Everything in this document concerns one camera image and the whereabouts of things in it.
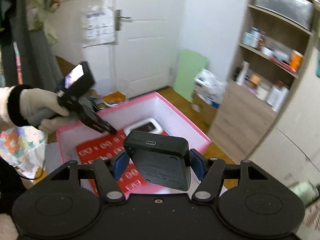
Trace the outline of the white gloved left hand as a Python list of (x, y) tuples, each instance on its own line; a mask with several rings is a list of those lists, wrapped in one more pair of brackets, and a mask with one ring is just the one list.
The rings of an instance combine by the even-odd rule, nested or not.
[(45, 133), (54, 133), (63, 126), (77, 122), (70, 116), (67, 109), (61, 107), (57, 101), (57, 95), (53, 92), (39, 88), (24, 89), (20, 94), (20, 112), (24, 118), (38, 114), (43, 109), (49, 109), (60, 117), (42, 119), (38, 129)]

